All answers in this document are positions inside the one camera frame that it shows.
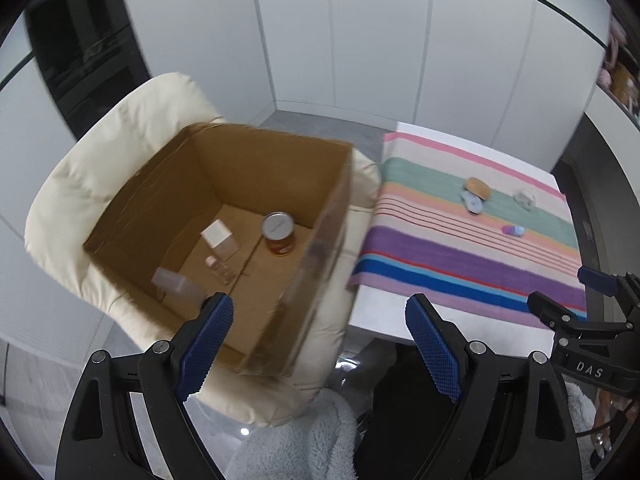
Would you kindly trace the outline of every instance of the screw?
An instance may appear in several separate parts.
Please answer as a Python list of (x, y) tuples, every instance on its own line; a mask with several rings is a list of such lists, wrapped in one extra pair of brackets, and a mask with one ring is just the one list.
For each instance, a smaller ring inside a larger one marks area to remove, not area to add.
[(469, 349), (474, 353), (474, 354), (484, 354), (486, 352), (486, 346), (484, 345), (484, 343), (480, 342), (480, 341), (472, 341), (469, 345)]
[(169, 342), (164, 339), (162, 341), (156, 341), (151, 348), (156, 354), (164, 354), (169, 349)]
[(107, 358), (107, 352), (104, 350), (96, 350), (91, 354), (91, 361), (94, 363), (101, 363)]
[(544, 363), (546, 363), (546, 355), (544, 355), (542, 352), (536, 350), (535, 352), (533, 352), (532, 357), (533, 360), (538, 364), (543, 365)]

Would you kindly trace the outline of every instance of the tin can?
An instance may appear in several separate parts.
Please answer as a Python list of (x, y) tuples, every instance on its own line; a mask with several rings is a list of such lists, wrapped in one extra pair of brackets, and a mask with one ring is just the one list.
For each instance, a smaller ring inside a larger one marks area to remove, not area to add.
[(282, 211), (268, 214), (262, 220), (262, 236), (267, 248), (273, 254), (278, 256), (289, 254), (296, 244), (293, 218)]

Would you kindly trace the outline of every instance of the table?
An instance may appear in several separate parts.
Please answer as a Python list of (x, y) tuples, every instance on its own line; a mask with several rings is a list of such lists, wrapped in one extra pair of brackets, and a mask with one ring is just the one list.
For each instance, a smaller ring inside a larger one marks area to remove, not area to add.
[[(398, 123), (396, 131), (436, 140), (484, 156), (558, 189), (553, 175), (487, 146), (413, 124)], [(413, 339), (404, 323), (407, 299), (386, 290), (359, 285), (349, 322), (351, 331), (358, 333), (358, 339), (363, 343), (367, 337), (379, 337), (412, 344)], [(433, 306), (442, 319), (454, 322), (467, 340), (481, 340), (497, 354), (526, 357), (534, 350), (540, 350), (547, 356), (551, 354), (554, 340), (551, 330), (478, 316), (437, 304)]]

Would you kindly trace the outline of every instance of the blue gripper pad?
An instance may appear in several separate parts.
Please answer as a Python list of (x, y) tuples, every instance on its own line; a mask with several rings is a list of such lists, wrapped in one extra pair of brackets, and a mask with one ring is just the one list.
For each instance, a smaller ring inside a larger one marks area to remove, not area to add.
[(234, 321), (234, 304), (226, 294), (218, 301), (180, 361), (175, 397), (184, 402), (199, 392)]
[(406, 302), (404, 319), (436, 388), (458, 402), (462, 396), (458, 361), (416, 298)]
[(599, 270), (580, 267), (578, 269), (578, 281), (604, 296), (612, 297), (618, 293), (618, 280), (615, 276), (605, 274)]

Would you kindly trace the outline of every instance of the striped tablecloth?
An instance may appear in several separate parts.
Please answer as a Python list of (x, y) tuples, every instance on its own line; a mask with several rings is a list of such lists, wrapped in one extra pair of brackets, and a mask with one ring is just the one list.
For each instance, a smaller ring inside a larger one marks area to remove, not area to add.
[[(472, 176), (492, 190), (478, 216), (460, 198)], [(539, 327), (526, 305), (538, 290), (586, 318), (578, 243), (557, 189), (482, 156), (399, 132), (385, 136), (382, 182), (352, 284), (402, 296), (423, 292), (432, 303)], [(515, 202), (519, 190), (535, 197), (534, 209)], [(526, 234), (503, 234), (502, 226), (511, 224)]]

